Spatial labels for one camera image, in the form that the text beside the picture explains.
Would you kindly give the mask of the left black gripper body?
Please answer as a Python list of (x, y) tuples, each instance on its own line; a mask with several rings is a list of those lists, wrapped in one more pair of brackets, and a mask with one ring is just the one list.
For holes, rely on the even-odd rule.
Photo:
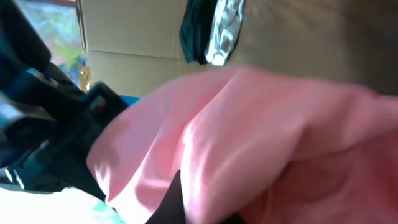
[(104, 83), (72, 98), (46, 84), (6, 93), (6, 177), (28, 192), (76, 187), (105, 195), (86, 164), (105, 127), (127, 104)]

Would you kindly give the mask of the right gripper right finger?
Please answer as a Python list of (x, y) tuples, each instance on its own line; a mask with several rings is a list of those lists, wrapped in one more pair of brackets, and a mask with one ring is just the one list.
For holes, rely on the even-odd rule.
[(220, 224), (246, 224), (246, 222), (240, 216), (240, 214), (234, 213), (222, 222), (220, 222)]

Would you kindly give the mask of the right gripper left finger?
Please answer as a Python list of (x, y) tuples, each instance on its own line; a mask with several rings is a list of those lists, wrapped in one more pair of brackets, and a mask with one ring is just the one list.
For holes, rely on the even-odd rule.
[(185, 224), (185, 222), (180, 171), (178, 170), (159, 207), (146, 224)]

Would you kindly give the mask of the pink printed t-shirt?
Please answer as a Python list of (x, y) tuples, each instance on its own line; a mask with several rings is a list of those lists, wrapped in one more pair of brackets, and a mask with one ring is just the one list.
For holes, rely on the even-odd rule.
[(187, 223), (396, 223), (397, 98), (209, 70), (126, 108), (86, 162), (128, 223), (148, 221), (178, 170)]

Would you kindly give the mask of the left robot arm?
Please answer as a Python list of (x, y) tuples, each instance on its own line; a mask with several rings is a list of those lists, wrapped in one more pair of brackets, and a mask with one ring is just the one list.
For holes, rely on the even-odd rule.
[(1, 168), (11, 183), (28, 192), (76, 187), (104, 200), (86, 159), (126, 108), (104, 83), (82, 92), (17, 4), (1, 2)]

